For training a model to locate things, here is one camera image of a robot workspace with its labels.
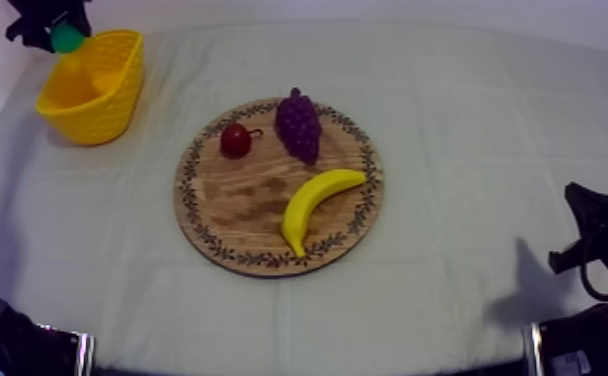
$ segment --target apple stem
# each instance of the apple stem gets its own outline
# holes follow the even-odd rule
[[[262,132],[261,129],[253,129],[252,131],[248,131],[249,135],[256,135],[257,137],[262,137],[264,136],[264,132]]]

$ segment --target green object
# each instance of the green object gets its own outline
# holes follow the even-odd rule
[[[70,54],[82,46],[85,41],[85,36],[78,29],[62,22],[55,26],[50,32],[50,40],[52,48],[62,54]]]

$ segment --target cable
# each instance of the cable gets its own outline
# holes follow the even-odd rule
[[[598,232],[591,235],[584,244],[584,250],[582,251],[583,260],[582,263],[579,264],[579,278],[582,280],[582,286],[584,286],[584,290],[587,294],[589,294],[592,298],[596,300],[600,300],[601,302],[608,302],[608,294],[603,294],[599,292],[593,287],[593,285],[591,285],[591,281],[589,281],[589,275],[586,270],[586,264],[588,264],[589,260],[589,250],[591,249],[593,240],[596,238],[597,235]]]

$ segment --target decorative border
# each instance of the decorative border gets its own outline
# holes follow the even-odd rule
[[[346,234],[338,231],[329,235],[320,242],[313,243],[306,248],[306,256],[296,257],[293,252],[287,251],[284,254],[273,254],[272,252],[255,252],[246,250],[237,252],[235,249],[229,248],[222,243],[222,239],[213,234],[208,225],[201,223],[199,216],[199,206],[197,202],[197,192],[192,186],[192,180],[197,177],[197,166],[200,162],[201,150],[207,140],[222,133],[222,131],[231,124],[238,122],[242,118],[251,118],[257,114],[266,114],[274,111],[278,106],[280,99],[271,103],[259,103],[249,106],[240,111],[232,111],[228,117],[223,118],[212,126],[206,129],[193,141],[186,154],[186,161],[183,166],[183,179],[181,180],[178,190],[182,193],[182,202],[187,209],[186,218],[190,224],[194,225],[192,231],[195,235],[206,244],[210,250],[210,256],[218,259],[218,261],[235,261],[238,265],[246,266],[262,266],[267,268],[278,269],[291,264],[296,266],[308,267],[308,263],[315,258],[322,258],[333,247],[340,246],[350,235],[359,235],[365,221],[372,210],[377,207],[376,191],[381,185],[381,180],[378,175],[380,169],[376,163],[376,156],[369,137],[362,129],[347,116],[337,110],[316,103],[316,114],[327,116],[331,119],[332,124],[338,124],[343,131],[360,143],[360,157],[362,159],[362,171],[367,176],[365,188],[360,192],[362,202],[355,207],[353,219],[348,222]]]

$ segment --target toy fruit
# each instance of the toy fruit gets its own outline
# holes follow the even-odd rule
[[[276,133],[290,155],[307,165],[316,163],[322,127],[311,98],[298,88],[276,108]]]
[[[262,135],[262,131],[248,131],[241,124],[232,124],[225,128],[220,136],[220,152],[227,158],[241,158],[248,154],[252,144],[252,134]]]
[[[316,175],[302,185],[285,208],[281,232],[297,257],[304,257],[302,240],[306,235],[309,216],[313,209],[326,198],[363,184],[367,181],[364,173],[355,170],[338,169]]]

